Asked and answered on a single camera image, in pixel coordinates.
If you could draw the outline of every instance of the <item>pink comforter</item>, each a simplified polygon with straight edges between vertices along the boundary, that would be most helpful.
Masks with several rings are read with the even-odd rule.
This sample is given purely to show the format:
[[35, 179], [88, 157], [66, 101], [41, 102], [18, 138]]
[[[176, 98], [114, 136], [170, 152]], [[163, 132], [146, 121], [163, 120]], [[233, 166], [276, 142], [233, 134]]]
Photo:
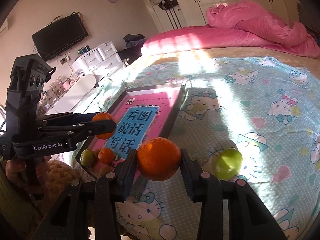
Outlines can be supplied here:
[[263, 47], [298, 56], [320, 58], [320, 48], [302, 23], [292, 27], [259, 4], [244, 0], [229, 6], [208, 8], [206, 26], [191, 26], [151, 37], [143, 55], [194, 49]]

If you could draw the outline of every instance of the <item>dresser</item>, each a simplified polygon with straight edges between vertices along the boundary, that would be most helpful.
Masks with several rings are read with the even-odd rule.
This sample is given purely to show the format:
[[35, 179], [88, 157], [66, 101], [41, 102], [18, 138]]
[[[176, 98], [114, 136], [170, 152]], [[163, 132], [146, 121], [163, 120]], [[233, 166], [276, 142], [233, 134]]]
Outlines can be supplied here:
[[104, 77], [112, 76], [126, 66], [119, 57], [111, 41], [107, 41], [81, 55], [73, 64], [75, 70], [82, 69], [84, 74], [92, 74], [97, 82]]

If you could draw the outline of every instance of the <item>television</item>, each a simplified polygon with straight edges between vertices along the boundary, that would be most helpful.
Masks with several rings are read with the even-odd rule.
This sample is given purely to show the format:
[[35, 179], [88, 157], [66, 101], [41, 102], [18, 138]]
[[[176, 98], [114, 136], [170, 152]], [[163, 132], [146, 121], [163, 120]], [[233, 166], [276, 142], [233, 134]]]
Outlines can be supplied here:
[[41, 58], [55, 58], [88, 36], [77, 13], [71, 14], [39, 30], [32, 35]]

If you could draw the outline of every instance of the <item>hello kitty bedsheet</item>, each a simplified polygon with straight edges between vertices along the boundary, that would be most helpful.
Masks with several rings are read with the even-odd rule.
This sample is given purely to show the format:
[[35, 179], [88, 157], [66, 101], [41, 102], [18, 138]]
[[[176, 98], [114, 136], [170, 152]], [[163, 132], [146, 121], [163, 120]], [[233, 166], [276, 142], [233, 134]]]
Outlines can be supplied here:
[[[165, 83], [187, 93], [169, 139], [211, 173], [221, 150], [237, 147], [232, 180], [251, 185], [288, 239], [302, 238], [319, 212], [320, 81], [271, 57], [172, 62], [131, 70], [105, 107], [126, 88]], [[116, 206], [139, 239], [196, 239], [201, 203], [187, 197], [180, 171]]]

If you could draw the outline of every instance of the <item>electrical outlet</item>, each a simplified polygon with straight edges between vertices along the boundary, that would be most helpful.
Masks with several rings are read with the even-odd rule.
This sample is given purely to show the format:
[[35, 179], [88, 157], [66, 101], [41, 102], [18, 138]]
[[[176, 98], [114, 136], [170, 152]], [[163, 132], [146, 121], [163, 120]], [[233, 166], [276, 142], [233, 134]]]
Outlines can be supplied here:
[[60, 64], [63, 65], [65, 63], [67, 63], [70, 60], [69, 56], [66, 56], [65, 58], [63, 58], [62, 60], [60, 60]]

